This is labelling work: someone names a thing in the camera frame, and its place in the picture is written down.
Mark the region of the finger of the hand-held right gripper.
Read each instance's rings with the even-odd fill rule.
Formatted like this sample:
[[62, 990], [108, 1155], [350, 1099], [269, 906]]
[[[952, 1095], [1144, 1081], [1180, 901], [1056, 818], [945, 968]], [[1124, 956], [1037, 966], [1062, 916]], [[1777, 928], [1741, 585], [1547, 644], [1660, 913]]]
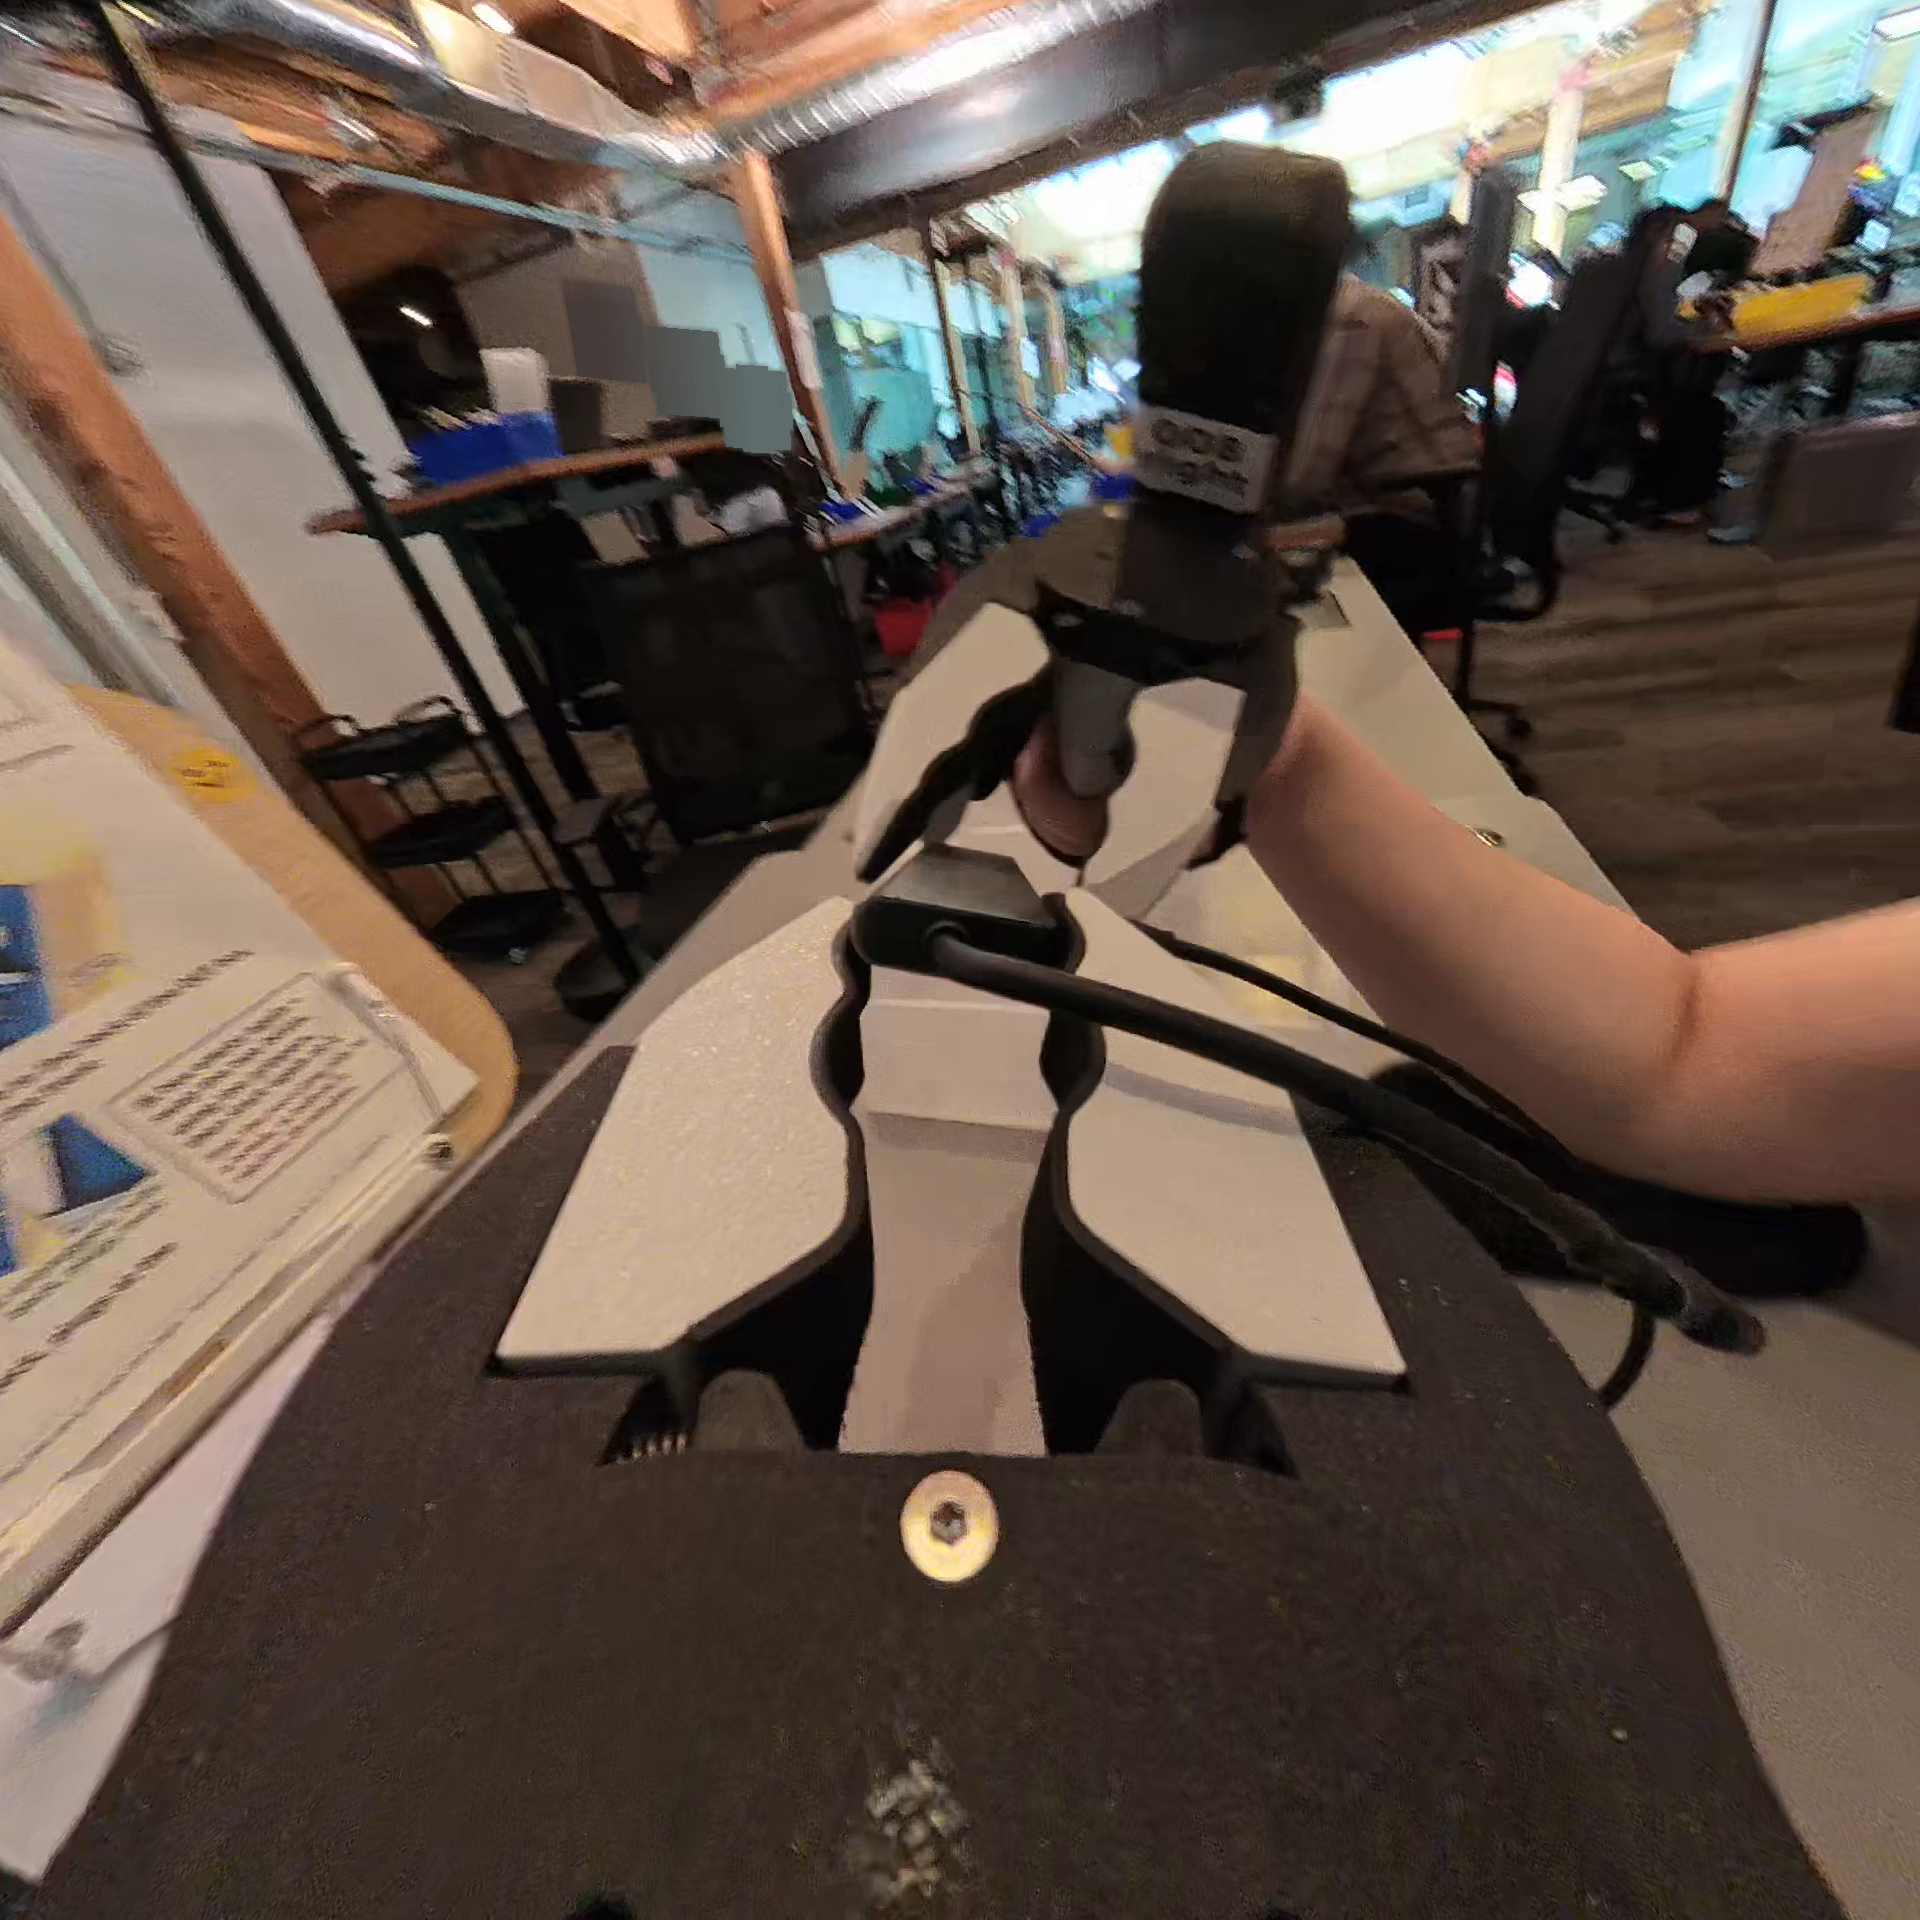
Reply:
[[1050, 652], [1031, 618], [977, 610], [887, 708], [852, 813], [856, 880], [868, 883], [922, 838], [945, 838], [1006, 779], [1045, 703]]
[[1080, 887], [1126, 918], [1174, 890], [1216, 828], [1243, 703], [1134, 703], [1134, 769], [1110, 799], [1110, 832]]

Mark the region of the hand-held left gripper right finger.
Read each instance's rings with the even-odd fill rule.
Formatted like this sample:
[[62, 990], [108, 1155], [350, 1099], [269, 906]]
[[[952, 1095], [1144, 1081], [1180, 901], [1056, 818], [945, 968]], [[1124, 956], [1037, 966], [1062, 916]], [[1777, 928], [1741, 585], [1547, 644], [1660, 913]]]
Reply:
[[1255, 1388], [1397, 1395], [1407, 1364], [1293, 1097], [1174, 1044], [1046, 1011], [1056, 1116], [1031, 1196], [1046, 1449], [1095, 1449], [1171, 1379], [1233, 1449]]

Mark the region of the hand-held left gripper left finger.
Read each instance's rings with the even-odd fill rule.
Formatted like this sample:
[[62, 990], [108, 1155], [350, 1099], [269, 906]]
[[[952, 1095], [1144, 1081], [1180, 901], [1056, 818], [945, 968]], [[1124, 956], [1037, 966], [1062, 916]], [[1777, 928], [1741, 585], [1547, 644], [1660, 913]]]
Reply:
[[695, 981], [631, 1046], [497, 1344], [516, 1378], [633, 1378], [676, 1424], [732, 1371], [838, 1449], [874, 1310], [852, 900]]

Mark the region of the person's right forearm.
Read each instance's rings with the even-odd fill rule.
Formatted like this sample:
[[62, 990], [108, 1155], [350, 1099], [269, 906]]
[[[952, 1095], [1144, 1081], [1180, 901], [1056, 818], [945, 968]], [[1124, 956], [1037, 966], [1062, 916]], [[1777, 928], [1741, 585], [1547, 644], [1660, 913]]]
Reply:
[[1377, 1017], [1583, 1159], [1718, 1199], [1915, 1205], [1915, 901], [1683, 951], [1488, 846], [1312, 697], [1245, 824]]

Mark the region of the person's right hand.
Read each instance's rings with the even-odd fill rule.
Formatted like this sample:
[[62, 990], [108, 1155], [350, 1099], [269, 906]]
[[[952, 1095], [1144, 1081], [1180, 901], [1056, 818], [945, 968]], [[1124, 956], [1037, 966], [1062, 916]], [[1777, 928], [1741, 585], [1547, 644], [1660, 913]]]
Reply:
[[1060, 862], [1083, 868], [1110, 837], [1111, 796], [1080, 796], [1060, 737], [1045, 716], [1020, 752], [1009, 792], [1026, 832]]

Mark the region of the black fabric bin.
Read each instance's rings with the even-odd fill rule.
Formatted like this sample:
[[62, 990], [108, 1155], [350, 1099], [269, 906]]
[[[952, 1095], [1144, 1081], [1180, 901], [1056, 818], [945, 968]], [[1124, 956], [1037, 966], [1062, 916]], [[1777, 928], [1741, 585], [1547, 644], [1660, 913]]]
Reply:
[[877, 727], [852, 622], [797, 525], [591, 564], [582, 590], [676, 844], [831, 808], [865, 773]]

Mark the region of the black office chair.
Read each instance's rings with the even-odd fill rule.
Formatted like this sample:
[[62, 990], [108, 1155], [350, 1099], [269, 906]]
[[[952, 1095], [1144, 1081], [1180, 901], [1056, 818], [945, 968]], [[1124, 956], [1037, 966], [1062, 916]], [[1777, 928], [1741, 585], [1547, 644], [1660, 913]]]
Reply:
[[1561, 308], [1523, 371], [1507, 413], [1498, 413], [1501, 315], [1507, 311], [1509, 240], [1521, 187], [1503, 167], [1473, 187], [1463, 281], [1452, 305], [1449, 371], [1459, 396], [1483, 399], [1481, 464], [1442, 483], [1452, 534], [1444, 618], [1452, 637], [1452, 699], [1469, 722], [1498, 722], [1491, 739], [1507, 777], [1528, 796], [1538, 782], [1523, 758], [1533, 739], [1526, 708], [1474, 688], [1478, 637], [1486, 625], [1523, 623], [1552, 610], [1562, 565], [1558, 524], [1573, 488], [1578, 446], [1594, 415], [1602, 371], [1636, 305], [1636, 266], [1621, 254], [1573, 271]]

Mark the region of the plywood board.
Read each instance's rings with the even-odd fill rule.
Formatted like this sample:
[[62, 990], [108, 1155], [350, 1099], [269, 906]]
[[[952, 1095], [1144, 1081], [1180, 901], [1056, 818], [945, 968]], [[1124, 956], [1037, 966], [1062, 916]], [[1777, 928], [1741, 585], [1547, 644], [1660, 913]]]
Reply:
[[102, 686], [65, 693], [186, 799], [278, 900], [400, 1013], [473, 1075], [449, 1120], [453, 1161], [478, 1159], [509, 1125], [521, 1085], [516, 1044], [494, 1005], [393, 906], [337, 837], [313, 824], [190, 716]]

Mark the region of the wooden workbench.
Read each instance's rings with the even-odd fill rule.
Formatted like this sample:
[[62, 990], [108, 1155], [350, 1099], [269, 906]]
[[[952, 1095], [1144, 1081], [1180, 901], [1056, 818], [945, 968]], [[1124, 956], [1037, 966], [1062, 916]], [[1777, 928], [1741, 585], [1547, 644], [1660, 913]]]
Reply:
[[443, 608], [463, 669], [449, 664], [439, 642], [429, 657], [443, 693], [467, 711], [472, 686], [507, 716], [528, 711], [549, 691], [542, 647], [483, 554], [483, 537], [536, 524], [582, 528], [601, 517], [657, 508], [690, 488], [692, 469], [727, 450], [716, 431], [654, 436], [589, 453], [561, 453], [511, 469], [403, 488], [367, 482], [395, 530], [418, 555], [422, 575]]

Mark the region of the printed document sheet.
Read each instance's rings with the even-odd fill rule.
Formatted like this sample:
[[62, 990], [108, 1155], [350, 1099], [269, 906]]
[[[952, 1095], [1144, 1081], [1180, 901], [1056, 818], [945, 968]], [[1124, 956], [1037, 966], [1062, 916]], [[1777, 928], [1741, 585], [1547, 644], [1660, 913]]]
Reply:
[[443, 1185], [473, 1075], [12, 647], [2, 703], [12, 1632]]

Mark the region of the black utility cart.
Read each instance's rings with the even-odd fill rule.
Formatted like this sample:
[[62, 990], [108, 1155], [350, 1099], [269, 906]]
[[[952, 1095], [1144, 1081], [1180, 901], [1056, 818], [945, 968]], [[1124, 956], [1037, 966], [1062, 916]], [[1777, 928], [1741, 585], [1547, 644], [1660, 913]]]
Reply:
[[294, 734], [294, 754], [340, 822], [350, 793], [388, 804], [392, 824], [350, 824], [349, 837], [399, 906], [413, 881], [449, 891], [439, 918], [418, 926], [452, 962], [521, 966], [563, 932], [577, 900], [559, 868], [561, 846], [608, 916], [618, 896], [652, 890], [657, 813], [646, 792], [563, 804], [549, 837], [526, 816], [494, 742], [445, 697], [372, 727], [323, 714]]

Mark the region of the blue storage bin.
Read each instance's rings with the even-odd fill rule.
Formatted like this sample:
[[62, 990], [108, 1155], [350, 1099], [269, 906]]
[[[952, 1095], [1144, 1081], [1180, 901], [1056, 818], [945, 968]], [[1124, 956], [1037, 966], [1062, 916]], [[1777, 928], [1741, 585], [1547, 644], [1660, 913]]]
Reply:
[[549, 410], [523, 410], [432, 428], [408, 453], [423, 488], [449, 488], [563, 459], [563, 443]]

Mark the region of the yellow tray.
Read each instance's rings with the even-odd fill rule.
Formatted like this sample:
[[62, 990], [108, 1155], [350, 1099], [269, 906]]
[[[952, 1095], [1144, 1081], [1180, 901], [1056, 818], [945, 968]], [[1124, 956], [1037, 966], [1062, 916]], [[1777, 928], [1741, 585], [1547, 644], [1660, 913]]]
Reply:
[[1884, 293], [1880, 276], [1842, 273], [1801, 284], [1747, 289], [1708, 295], [1703, 334], [1688, 339], [1688, 350], [1767, 350], [1797, 346], [1914, 344], [1917, 339], [1917, 301]]

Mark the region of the grey storage box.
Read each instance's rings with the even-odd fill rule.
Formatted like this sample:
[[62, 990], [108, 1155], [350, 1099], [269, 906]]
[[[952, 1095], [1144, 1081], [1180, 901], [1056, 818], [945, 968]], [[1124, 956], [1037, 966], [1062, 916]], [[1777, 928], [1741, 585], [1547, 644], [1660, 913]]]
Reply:
[[1806, 555], [1892, 537], [1915, 505], [1917, 413], [1806, 425], [1773, 446], [1757, 547]]

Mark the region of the black stand pole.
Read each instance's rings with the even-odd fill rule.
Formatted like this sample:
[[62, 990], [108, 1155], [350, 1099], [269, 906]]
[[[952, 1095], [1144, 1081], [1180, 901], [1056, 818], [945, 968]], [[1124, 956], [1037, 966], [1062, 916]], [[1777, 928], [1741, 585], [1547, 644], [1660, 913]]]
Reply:
[[186, 141], [161, 104], [156, 67], [143, 51], [143, 40], [130, 13], [108, 3], [81, 3], [79, 16], [86, 18], [89, 30], [95, 35], [114, 86], [130, 101], [154, 150], [181, 190], [181, 199], [193, 214], [195, 226], [204, 230], [211, 254], [224, 267], [224, 276], [233, 285], [233, 293], [243, 304], [248, 318], [253, 320], [253, 328], [266, 344], [278, 373], [283, 376], [283, 384], [297, 396], [312, 431], [318, 436], [325, 455], [333, 460], [333, 469], [349, 487], [363, 525], [387, 554], [393, 578], [415, 608], [422, 625], [433, 644], [433, 652], [449, 669], [473, 719], [482, 724], [501, 769], [514, 782], [516, 796], [523, 804], [528, 822], [542, 832], [542, 838], [549, 846], [563, 883], [582, 906], [607, 965], [618, 977], [621, 992], [628, 995], [643, 985], [643, 968], [637, 956], [631, 935], [613, 922], [607, 895], [589, 873], [577, 846], [567, 846], [561, 841], [559, 813], [549, 804], [546, 789], [516, 746], [507, 716], [494, 703], [494, 697], [473, 669], [473, 662], [459, 642], [443, 604], [423, 578], [415, 559], [408, 554], [408, 540], [399, 530], [399, 520], [373, 488], [372, 469], [367, 469], [362, 453], [349, 440], [344, 425], [323, 396], [323, 389], [309, 368], [298, 340], [283, 324], [283, 314], [270, 299], [266, 284], [259, 279], [253, 260], [241, 246], [239, 236], [229, 226], [229, 216], [218, 204], [218, 196], [211, 190], [206, 175], [189, 154]]

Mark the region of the white paper sheet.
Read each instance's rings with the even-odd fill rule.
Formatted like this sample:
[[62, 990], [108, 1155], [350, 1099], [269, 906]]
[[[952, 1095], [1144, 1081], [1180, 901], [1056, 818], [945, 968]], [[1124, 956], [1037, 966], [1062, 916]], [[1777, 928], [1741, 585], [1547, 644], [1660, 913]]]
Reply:
[[6, 1903], [45, 1877], [102, 1786], [221, 1515], [338, 1316], [323, 1310], [6, 1634]]

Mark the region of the silver air duct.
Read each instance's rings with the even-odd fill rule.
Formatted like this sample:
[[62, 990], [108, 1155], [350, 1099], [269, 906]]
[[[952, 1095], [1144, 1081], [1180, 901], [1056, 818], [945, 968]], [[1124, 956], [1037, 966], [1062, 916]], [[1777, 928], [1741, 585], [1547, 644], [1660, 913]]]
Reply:
[[695, 175], [924, 105], [1103, 25], [1104, 5], [139, 5], [163, 38], [264, 43], [395, 110], [549, 160]]

